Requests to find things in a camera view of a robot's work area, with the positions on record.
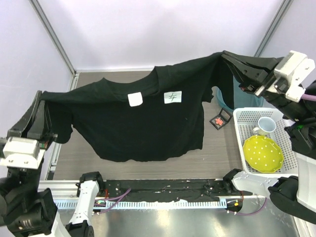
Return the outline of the black t-shirt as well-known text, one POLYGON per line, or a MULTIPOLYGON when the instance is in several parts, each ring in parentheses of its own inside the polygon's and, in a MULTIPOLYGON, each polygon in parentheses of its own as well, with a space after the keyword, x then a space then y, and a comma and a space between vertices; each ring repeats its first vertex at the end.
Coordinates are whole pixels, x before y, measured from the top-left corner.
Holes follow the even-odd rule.
POLYGON ((101 79, 69 92, 44 92, 57 143, 77 130, 96 154, 125 162, 164 161, 202 149, 203 102, 212 89, 234 105, 233 74, 222 53, 175 65, 156 66, 130 83, 101 79), (164 104, 165 92, 182 91, 182 102, 164 104))

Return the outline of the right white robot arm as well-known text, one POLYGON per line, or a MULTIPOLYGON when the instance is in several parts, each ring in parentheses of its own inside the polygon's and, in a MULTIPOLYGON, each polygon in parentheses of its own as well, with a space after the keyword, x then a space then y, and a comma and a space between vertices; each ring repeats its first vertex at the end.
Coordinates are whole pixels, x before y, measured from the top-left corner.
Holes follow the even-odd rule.
POLYGON ((271 108, 233 112, 242 169, 230 171, 225 193, 264 196, 281 211, 316 221, 316 85, 302 85, 315 69, 306 54, 283 58, 223 54, 241 88, 271 108))

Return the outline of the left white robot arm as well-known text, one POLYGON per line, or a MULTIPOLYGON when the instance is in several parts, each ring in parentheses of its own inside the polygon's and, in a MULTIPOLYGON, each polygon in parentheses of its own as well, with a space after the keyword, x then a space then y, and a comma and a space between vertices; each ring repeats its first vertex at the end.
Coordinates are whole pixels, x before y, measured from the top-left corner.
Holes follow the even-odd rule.
POLYGON ((44 153, 58 136, 41 95, 36 92, 31 106, 0 140, 0 164, 8 169, 0 180, 0 224, 16 237, 92 237, 95 198, 105 191, 98 171, 81 176, 78 203, 67 225, 61 222, 51 189, 38 191, 44 153))

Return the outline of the red gold brooch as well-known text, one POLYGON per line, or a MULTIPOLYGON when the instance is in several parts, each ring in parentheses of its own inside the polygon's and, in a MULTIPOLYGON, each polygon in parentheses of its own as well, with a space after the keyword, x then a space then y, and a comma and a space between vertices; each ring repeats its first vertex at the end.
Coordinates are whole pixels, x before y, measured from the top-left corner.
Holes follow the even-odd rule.
POLYGON ((216 123, 217 125, 219 125, 219 126, 222 126, 223 123, 224 123, 224 121, 223 121, 221 118, 216 118, 216 119, 215 119, 215 123, 216 123))

